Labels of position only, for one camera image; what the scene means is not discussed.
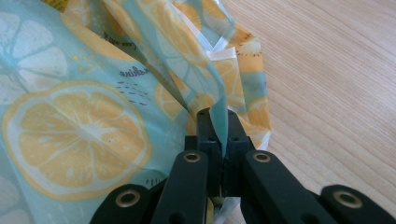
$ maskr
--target wood grain surface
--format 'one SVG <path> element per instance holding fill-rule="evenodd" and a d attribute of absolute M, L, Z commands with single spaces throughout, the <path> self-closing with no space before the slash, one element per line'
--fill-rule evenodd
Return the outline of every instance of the wood grain surface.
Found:
<path fill-rule="evenodd" d="M 262 42 L 269 150 L 307 189 L 347 185 L 396 217 L 396 1 L 221 2 Z"/>

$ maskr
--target crumpled plastic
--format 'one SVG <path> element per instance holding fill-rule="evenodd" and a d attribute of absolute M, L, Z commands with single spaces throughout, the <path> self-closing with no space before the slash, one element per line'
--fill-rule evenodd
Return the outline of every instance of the crumpled plastic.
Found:
<path fill-rule="evenodd" d="M 266 149 L 260 41 L 220 2 L 43 2 L 0 3 L 0 223 L 88 223 L 153 187 L 204 108 L 223 149 L 227 109 Z"/>

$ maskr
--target citrus patterned fabric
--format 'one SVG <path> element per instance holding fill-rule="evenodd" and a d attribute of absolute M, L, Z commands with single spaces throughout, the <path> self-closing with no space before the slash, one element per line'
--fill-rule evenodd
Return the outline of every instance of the citrus patterned fabric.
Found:
<path fill-rule="evenodd" d="M 260 41 L 215 0 L 0 4 L 0 223 L 88 223 L 114 188 L 167 177 L 211 107 L 270 135 Z"/>

